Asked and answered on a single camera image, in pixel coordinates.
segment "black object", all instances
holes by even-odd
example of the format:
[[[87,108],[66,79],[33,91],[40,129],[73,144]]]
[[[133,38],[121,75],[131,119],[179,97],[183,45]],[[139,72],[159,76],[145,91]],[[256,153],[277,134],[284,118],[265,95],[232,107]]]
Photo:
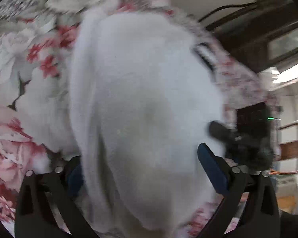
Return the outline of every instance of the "black object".
[[[211,136],[226,145],[225,157],[256,171],[270,168],[274,154],[268,138],[256,139],[246,133],[233,132],[222,124],[212,121],[209,126]]]
[[[265,102],[237,110],[237,131],[256,139],[270,137],[270,110]]]
[[[211,136],[226,144],[225,157],[256,171],[271,167],[274,152],[270,147],[270,111],[259,103],[237,110],[237,132],[212,121]]]
[[[215,77],[214,73],[214,66],[212,63],[206,58],[206,55],[203,53],[203,51],[200,50],[200,48],[203,47],[208,50],[209,53],[214,54],[212,49],[210,48],[209,44],[207,43],[199,43],[196,46],[193,47],[193,51],[199,56],[201,61],[205,63],[205,65],[212,71],[213,77]]]
[[[204,167],[207,156],[219,162],[218,168],[229,175],[227,195],[197,238],[279,238],[280,219],[275,192],[267,172],[257,175],[243,173],[239,168],[230,168],[225,160],[216,157],[205,143],[198,148],[198,158]],[[212,172],[206,171],[213,186]],[[235,230],[224,234],[234,217],[243,192],[250,192],[246,206]]]
[[[67,194],[74,200],[77,198],[80,189],[84,184],[83,169],[79,162],[78,165],[71,171],[71,173],[65,178],[68,185]]]
[[[224,10],[224,9],[247,7],[247,6],[254,5],[254,4],[256,4],[256,2],[250,2],[250,3],[244,3],[244,4],[229,4],[229,5],[224,5],[224,6],[218,7],[215,10],[209,12],[207,15],[203,16],[202,18],[200,18],[198,20],[198,22],[201,22],[201,21],[205,20],[206,18],[210,17],[211,15],[213,15],[214,13],[216,13],[218,11],[221,11],[221,10]]]
[[[245,4],[242,9],[235,11],[213,23],[208,25],[206,29],[208,31],[214,31],[216,28],[222,26],[223,24],[226,24],[230,22],[231,20],[234,20],[240,16],[243,16],[245,14],[249,14],[250,12],[253,12],[254,10],[258,11],[271,11],[274,9],[274,7],[282,6],[285,3],[291,3],[292,0],[256,0],[255,2],[251,2],[249,4]]]
[[[65,176],[76,166],[72,162],[70,161],[60,173],[54,171],[36,175],[27,172],[29,174],[23,179],[16,207],[16,238],[99,238],[66,192]],[[71,235],[57,226],[46,193],[51,193]]]
[[[282,211],[281,238],[298,238],[298,215]]]

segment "white cloth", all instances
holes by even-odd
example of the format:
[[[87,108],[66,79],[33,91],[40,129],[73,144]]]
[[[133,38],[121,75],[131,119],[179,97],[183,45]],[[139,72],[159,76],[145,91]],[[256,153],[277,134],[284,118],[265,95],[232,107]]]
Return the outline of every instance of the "white cloth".
[[[87,12],[74,47],[70,118],[99,232],[170,237],[213,188],[197,159],[223,120],[223,98],[191,51],[193,34],[164,15]]]

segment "pink floral pattern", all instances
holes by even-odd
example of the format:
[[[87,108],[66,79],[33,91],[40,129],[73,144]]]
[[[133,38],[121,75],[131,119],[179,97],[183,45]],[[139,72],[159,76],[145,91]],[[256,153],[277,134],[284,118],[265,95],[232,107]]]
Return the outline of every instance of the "pink floral pattern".
[[[23,21],[24,23],[30,23],[34,22],[34,18],[20,18],[20,21]]]
[[[15,205],[24,174],[35,161],[47,160],[43,145],[23,132],[17,112],[0,106],[0,220],[15,218]]]
[[[71,27],[59,25],[57,30],[60,37],[60,47],[72,48],[78,34],[77,25]]]
[[[48,48],[48,47],[59,47],[60,42],[56,38],[48,38],[42,43],[41,48]]]
[[[53,64],[54,56],[48,55],[45,60],[41,62],[40,70],[43,71],[43,78],[47,76],[56,77],[59,72],[57,71],[57,65]]]
[[[136,7],[132,3],[125,3],[125,2],[123,2],[118,7],[118,11],[119,12],[124,12],[124,11],[132,12],[132,11],[136,11]]]
[[[38,53],[41,51],[42,47],[40,45],[33,45],[29,49],[29,54],[27,56],[27,61],[33,63],[35,60],[38,60]]]
[[[192,220],[189,223],[190,228],[188,228],[188,234],[190,238],[195,238],[206,226],[207,222],[210,221],[212,215],[216,211],[219,203],[206,203],[204,207],[199,208],[193,215]],[[233,231],[237,224],[238,218],[233,218],[228,225],[225,233]]]

